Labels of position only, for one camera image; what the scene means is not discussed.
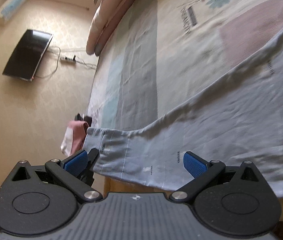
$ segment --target pink cloth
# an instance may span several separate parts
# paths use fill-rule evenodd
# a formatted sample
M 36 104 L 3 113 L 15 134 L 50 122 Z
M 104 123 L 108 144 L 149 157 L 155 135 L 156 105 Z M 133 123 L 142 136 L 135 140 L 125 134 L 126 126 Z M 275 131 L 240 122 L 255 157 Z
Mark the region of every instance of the pink cloth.
M 64 155 L 69 157 L 83 148 L 88 127 L 89 125 L 85 121 L 70 121 L 68 123 L 64 139 L 60 146 Z

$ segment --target television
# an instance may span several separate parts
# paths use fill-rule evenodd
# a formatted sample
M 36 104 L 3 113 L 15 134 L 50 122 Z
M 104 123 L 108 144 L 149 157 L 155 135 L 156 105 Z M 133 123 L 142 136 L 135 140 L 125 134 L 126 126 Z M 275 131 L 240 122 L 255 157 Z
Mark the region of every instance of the television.
M 3 75 L 32 81 L 52 37 L 50 33 L 26 30 L 11 54 Z

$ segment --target bed sheet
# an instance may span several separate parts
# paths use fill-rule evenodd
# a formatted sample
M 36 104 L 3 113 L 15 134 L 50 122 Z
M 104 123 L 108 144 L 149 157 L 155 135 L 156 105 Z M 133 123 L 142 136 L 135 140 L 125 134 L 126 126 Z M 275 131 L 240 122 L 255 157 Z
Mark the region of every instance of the bed sheet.
M 147 126 L 282 28 L 283 0 L 136 0 L 99 58 L 92 126 Z

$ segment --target metal pivot screw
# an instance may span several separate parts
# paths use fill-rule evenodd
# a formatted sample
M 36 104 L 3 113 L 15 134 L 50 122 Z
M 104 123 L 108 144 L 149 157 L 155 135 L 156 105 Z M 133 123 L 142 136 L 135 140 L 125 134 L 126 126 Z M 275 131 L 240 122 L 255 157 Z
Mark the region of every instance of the metal pivot screw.
M 183 191 L 175 191 L 171 194 L 174 199 L 185 199 L 188 197 L 188 194 Z
M 99 197 L 99 192 L 91 190 L 91 191 L 85 192 L 83 196 L 88 199 L 95 199 Z

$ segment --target gray ribbed plate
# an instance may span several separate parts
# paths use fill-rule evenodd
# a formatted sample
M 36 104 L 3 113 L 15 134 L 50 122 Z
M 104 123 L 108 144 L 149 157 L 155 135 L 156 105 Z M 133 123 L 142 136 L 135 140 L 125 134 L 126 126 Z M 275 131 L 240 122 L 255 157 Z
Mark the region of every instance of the gray ribbed plate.
M 22 239 L 0 233 L 0 240 Z M 228 239 L 200 224 L 185 204 L 168 201 L 163 193 L 109 193 L 84 204 L 74 220 L 57 232 L 32 240 L 208 240 Z M 258 237 L 273 240 L 270 234 Z

